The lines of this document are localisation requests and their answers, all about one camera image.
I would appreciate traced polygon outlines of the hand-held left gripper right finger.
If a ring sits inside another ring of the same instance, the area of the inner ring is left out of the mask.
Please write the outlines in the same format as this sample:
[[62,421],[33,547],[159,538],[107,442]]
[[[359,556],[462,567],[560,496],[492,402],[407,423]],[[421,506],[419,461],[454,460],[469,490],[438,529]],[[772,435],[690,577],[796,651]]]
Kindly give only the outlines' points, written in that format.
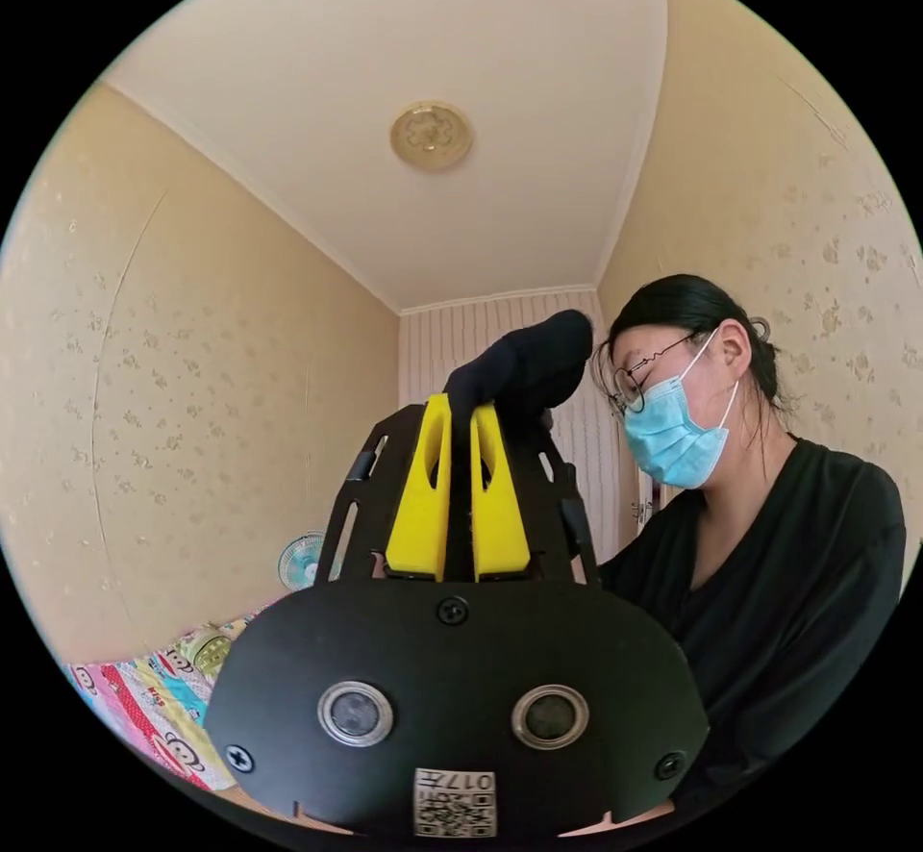
[[471,544],[475,579],[518,575],[529,545],[499,418],[491,403],[470,420]]

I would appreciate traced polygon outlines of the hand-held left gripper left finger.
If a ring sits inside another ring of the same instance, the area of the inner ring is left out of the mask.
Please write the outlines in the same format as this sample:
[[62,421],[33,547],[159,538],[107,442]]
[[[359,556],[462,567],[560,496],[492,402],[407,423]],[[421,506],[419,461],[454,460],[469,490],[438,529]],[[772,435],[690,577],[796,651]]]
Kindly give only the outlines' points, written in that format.
[[431,396],[422,412],[406,481],[385,550],[396,576],[443,580],[450,513],[452,415],[448,396]]

